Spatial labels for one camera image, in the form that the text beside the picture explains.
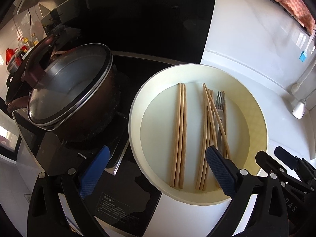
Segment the white bottle brush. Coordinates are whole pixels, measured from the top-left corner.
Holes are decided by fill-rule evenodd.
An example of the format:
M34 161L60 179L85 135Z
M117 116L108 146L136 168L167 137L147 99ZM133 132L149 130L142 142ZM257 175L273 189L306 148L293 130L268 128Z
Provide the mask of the white bottle brush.
M313 69L315 67L315 61L316 61L316 58L314 57L313 60L311 60L311 62L308 65L308 67L306 68L306 70L299 77L297 82L292 85L292 87L291 87L292 95L295 95L295 93L297 93L297 91L299 90L299 88L302 85L302 83L308 78L309 74L313 71Z

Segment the wooden chopstick in basin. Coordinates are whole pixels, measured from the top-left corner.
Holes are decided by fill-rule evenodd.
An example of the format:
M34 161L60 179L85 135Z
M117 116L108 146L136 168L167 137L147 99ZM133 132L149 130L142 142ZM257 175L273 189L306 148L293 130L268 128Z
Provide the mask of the wooden chopstick in basin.
M170 186L175 186L175 177L177 169L177 157L178 157L178 145L179 145L179 128L180 128L180 118L181 118L181 96L182 96L182 84L178 84L178 97L176 106L176 116L175 116L175 134L174 134L174 153L172 159L172 168L170 176Z

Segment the white round basin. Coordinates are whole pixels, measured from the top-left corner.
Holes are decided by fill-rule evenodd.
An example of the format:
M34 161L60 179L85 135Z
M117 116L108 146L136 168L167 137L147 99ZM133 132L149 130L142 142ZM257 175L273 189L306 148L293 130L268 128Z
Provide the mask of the white round basin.
M183 189L169 185L174 153L178 84L186 85L187 141ZM261 108L248 89L228 73L201 64L182 64L160 71L139 89L129 116L129 139L134 158L146 178L163 194L190 205L213 205L228 197L217 188L211 172L206 190L197 190L201 157L203 83L224 91L231 159L238 168L256 175L255 156L268 147L268 130Z

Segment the blue silicone basting brush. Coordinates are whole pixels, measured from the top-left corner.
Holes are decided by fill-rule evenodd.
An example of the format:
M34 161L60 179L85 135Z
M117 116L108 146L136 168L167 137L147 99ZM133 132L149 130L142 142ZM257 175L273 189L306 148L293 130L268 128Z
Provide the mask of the blue silicone basting brush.
M299 60L301 62L305 62L306 58L308 57L308 47L309 47L309 44L307 44L306 48L300 54Z

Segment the steel spatula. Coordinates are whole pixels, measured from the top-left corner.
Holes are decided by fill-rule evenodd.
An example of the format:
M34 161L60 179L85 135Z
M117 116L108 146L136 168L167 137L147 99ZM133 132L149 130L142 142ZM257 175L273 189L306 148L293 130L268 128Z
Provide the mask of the steel spatula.
M307 107L307 101L315 93L315 87L312 90L310 90L310 87L306 87L306 80L302 83L297 93L293 95L296 98L300 98L292 110L292 115L297 119L303 118Z

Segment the metal fork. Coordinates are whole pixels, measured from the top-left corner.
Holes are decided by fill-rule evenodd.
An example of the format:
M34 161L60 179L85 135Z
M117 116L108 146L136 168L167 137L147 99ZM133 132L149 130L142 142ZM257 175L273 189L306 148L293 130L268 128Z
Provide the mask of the metal fork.
M220 116L220 120L222 122L222 125L224 126L223 117L224 117L224 93L222 91L219 91L217 93L217 98L215 102L215 106L218 112L218 115ZM217 149L218 151L223 155L223 152L225 151L224 143L222 140L222 132L220 129L220 125L218 125L218 131L217 131Z

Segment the black induction cooktop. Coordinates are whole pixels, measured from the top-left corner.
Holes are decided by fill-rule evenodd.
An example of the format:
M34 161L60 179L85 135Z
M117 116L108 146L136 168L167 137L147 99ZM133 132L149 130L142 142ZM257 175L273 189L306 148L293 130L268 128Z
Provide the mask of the black induction cooktop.
M116 176L103 172L94 190L82 197L89 212L115 229L143 236L161 192L141 172L128 144L132 101L145 81L170 66L201 61L215 0L53 0L42 25L52 45L34 59L43 69L55 61L53 50L68 51L75 61L57 86L83 87L74 98L48 100L53 117L80 108L54 131L56 159L35 185L28 212L28 236L70 236L58 195L49 179L70 168L88 168L102 148Z

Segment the dark pot with glass lid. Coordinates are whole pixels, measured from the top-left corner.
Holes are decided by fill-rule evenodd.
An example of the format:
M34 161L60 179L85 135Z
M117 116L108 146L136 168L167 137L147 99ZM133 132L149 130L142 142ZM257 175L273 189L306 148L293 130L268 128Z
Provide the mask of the dark pot with glass lid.
M113 54L105 44L83 44L43 69L37 59L56 41L57 35L49 35L32 50L21 76L32 90L11 101L8 113L26 108L30 122L46 131L94 127L117 107L120 89Z

